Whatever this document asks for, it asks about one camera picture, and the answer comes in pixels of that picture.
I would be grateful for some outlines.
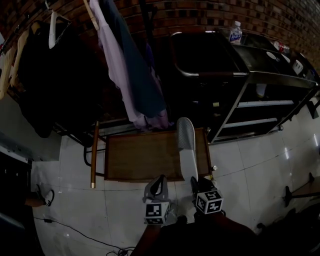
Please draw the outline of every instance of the water bottle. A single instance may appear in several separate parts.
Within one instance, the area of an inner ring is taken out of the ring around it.
[[[239,21],[235,21],[233,26],[230,29],[230,37],[229,41],[232,44],[240,45],[242,30],[240,28],[241,23]]]

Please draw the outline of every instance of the white cube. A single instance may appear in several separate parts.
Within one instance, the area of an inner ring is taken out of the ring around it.
[[[145,223],[148,225],[162,225],[166,223],[169,212],[169,202],[145,203]]]
[[[204,214],[212,214],[221,211],[224,199],[218,190],[198,193],[195,206]]]

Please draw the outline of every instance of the dark blue cloth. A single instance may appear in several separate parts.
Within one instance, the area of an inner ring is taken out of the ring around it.
[[[100,8],[123,50],[134,107],[146,117],[153,118],[166,108],[165,100],[114,1],[101,0]]]

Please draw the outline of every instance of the bottle label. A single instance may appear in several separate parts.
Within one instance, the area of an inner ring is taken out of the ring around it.
[[[242,34],[231,34],[229,41],[230,41],[230,42],[237,41],[237,40],[240,41],[241,36],[242,36]]]

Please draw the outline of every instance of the wooden platform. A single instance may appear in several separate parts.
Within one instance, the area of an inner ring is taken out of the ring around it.
[[[148,182],[161,174],[168,181],[183,181],[176,131],[111,136],[105,146],[104,179]],[[195,129],[199,176],[211,175],[211,161],[204,129]]]

